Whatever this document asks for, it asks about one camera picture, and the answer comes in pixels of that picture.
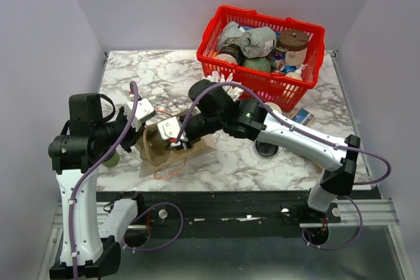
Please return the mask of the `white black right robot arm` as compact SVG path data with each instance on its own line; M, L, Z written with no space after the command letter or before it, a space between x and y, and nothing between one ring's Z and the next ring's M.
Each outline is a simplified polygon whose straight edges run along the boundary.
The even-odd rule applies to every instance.
M188 147L202 136L222 130L234 138L274 144L302 155L322 166L322 177L310 188L303 217L317 222L338 196L350 195L354 185L360 139L355 135L339 138L296 123L272 110L254 95L235 101L225 91L227 83L202 79L188 91L194 115L188 111L179 122L175 143Z

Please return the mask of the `green paper coffee cup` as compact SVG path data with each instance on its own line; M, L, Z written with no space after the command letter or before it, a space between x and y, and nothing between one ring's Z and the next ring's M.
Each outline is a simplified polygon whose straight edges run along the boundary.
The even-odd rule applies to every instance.
M110 156L105 162L103 162L103 165L107 168L113 168L118 165L120 161L120 156L118 152L114 152L112 156Z

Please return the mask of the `cream printed paper bag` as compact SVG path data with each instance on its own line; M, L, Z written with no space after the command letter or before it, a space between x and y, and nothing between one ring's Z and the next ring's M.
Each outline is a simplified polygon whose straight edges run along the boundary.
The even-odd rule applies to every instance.
M140 157L140 147L138 145L141 137L137 140L135 144L135 148L139 151L139 157ZM188 158L192 157L198 157L201 155L205 155L208 153L211 153L212 151L216 150L216 144L215 139L213 135L207 135L204 136L199 142L194 144L194 147L190 150L170 150L175 154L175 157L179 158L179 162L186 162ZM149 175L156 175L158 171L165 170L166 168L170 167L171 165L163 166L163 167L154 167L149 162L142 161L141 167L140 167L140 177L145 177Z

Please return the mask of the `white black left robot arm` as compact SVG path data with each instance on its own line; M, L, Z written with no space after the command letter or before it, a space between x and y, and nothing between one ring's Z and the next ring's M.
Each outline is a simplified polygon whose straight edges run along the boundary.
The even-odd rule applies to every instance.
M49 270L51 279L115 274L129 223L139 224L145 218L141 198L130 193L114 201L99 224L96 185L99 166L112 161L118 146L130 152L156 111L147 99L134 98L104 116L103 100L109 98L99 93L70 96L70 118L48 148L60 188L63 224L62 250Z

